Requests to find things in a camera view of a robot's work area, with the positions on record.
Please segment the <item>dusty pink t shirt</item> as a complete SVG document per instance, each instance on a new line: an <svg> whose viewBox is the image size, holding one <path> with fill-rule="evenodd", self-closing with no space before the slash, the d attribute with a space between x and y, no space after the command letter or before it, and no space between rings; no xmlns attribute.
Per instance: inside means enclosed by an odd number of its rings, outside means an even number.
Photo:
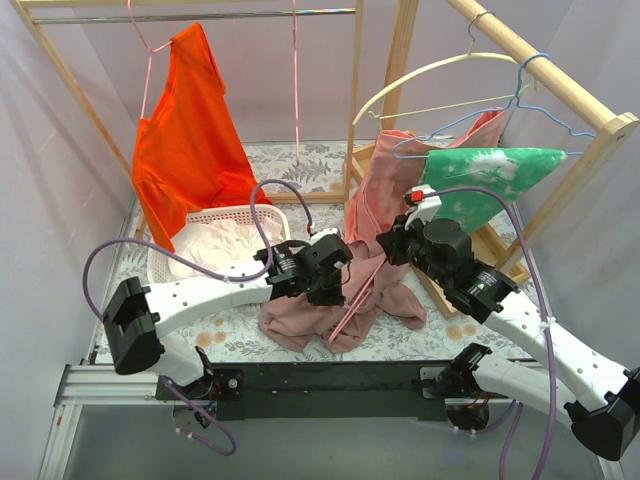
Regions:
<svg viewBox="0 0 640 480"><path fill-rule="evenodd" d="M353 259L343 274L349 278L343 286L344 306L314 306L306 295L283 297L262 305L258 325L260 330L280 346L301 353L315 337L320 338L333 353L349 352L362 344L376 319L387 313L396 316L412 330L426 323L426 311L416 295L402 280L406 265L392 266L387 262L376 275L369 295L335 341L328 337L355 300L362 284L382 259L381 246L373 240L358 240L349 245Z"/></svg>

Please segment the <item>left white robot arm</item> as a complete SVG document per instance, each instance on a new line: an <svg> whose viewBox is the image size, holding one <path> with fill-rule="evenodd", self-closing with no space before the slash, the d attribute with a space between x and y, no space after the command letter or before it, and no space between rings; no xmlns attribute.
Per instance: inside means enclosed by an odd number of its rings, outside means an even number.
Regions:
<svg viewBox="0 0 640 480"><path fill-rule="evenodd" d="M329 231L309 242L287 240L258 251L217 278L209 275L144 285L123 280L102 314L115 371L119 375L154 372L178 385L193 400L213 386L213 369L204 353L171 338L201 318L248 305L306 296L320 306L342 305L342 271L352 254Z"/></svg>

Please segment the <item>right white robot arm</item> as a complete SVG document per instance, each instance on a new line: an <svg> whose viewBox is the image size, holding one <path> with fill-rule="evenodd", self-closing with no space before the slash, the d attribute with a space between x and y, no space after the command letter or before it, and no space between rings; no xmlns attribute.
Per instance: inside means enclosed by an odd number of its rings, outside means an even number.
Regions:
<svg viewBox="0 0 640 480"><path fill-rule="evenodd" d="M619 460L639 433L639 371L588 347L542 311L506 275L477 259L457 222L396 218L377 242L395 266L409 264L461 313L506 337L546 368L531 371L472 343L445 368L441 390L481 391L549 411L592 453Z"/></svg>

